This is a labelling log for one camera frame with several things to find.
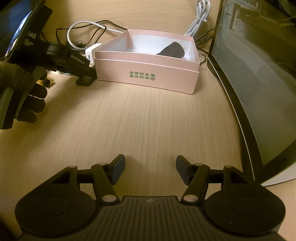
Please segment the monitor screen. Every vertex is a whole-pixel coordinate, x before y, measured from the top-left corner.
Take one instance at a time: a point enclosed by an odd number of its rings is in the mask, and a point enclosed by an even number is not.
[[[4,57],[8,48],[13,46],[32,8],[32,0],[21,0],[13,1],[11,8],[1,11],[0,58]]]
[[[244,108],[263,165],[296,139],[295,20],[278,1],[225,0],[216,28],[212,56]]]

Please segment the gloved hand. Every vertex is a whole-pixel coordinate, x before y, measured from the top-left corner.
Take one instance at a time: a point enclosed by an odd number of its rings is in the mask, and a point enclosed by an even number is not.
[[[11,128],[7,122],[13,122],[13,119],[8,120],[12,116],[34,123],[37,120],[35,113],[45,108],[46,95],[46,88],[37,84],[30,72],[16,64],[0,62],[0,129]]]

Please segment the white cable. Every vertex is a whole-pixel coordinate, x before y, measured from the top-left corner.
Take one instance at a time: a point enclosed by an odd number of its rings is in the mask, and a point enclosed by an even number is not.
[[[92,22],[92,21],[86,21],[86,20],[84,20],[84,21],[78,21],[78,22],[74,23],[74,24],[69,28],[69,30],[68,30],[68,32],[67,32],[67,39],[68,39],[69,44],[70,44],[74,49],[77,49],[77,50],[86,50],[89,46],[88,46],[88,47],[85,47],[85,48],[78,48],[78,47],[75,46],[75,45],[72,43],[72,41],[70,40],[70,30],[71,30],[74,26],[76,26],[77,24],[80,24],[80,23],[91,23],[91,24],[93,24],[93,25],[96,25],[96,26],[98,26],[98,27],[101,27],[102,29],[104,29],[105,27],[102,26],[102,25],[100,25],[100,24],[98,24],[98,23],[95,23],[95,22]],[[122,31],[114,30],[114,29],[111,29],[111,28],[107,28],[107,30],[112,31],[112,32],[115,32],[115,33],[120,33],[120,34],[123,33]]]
[[[196,19],[192,22],[187,32],[184,34],[186,36],[193,37],[202,22],[207,21],[207,17],[209,16],[211,11],[211,4],[209,0],[197,0],[196,2]]]

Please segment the wood grain surface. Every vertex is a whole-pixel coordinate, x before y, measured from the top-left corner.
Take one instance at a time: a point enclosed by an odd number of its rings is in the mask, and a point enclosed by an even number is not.
[[[44,29],[55,42],[55,29],[79,20],[109,19],[129,29],[150,29],[183,34],[196,15],[195,1],[47,0],[53,15]],[[214,27],[219,1],[200,33]],[[88,41],[95,27],[74,30],[71,39]],[[65,42],[66,32],[60,33]],[[100,42],[115,34],[107,32]],[[115,185],[123,195],[177,195],[186,186],[175,161],[183,155],[191,163],[214,169],[233,165],[241,169],[239,126],[219,81],[206,64],[200,68],[193,95],[114,82],[95,81],[76,86],[76,77],[54,75],[46,108],[35,124],[15,121],[0,132],[0,218],[21,231],[14,217],[17,201],[68,165],[88,169],[126,156],[126,169]],[[271,187],[285,202],[287,218],[280,234],[295,239],[293,199],[296,182]],[[82,189],[92,194],[90,185]],[[219,189],[210,185],[208,195]]]

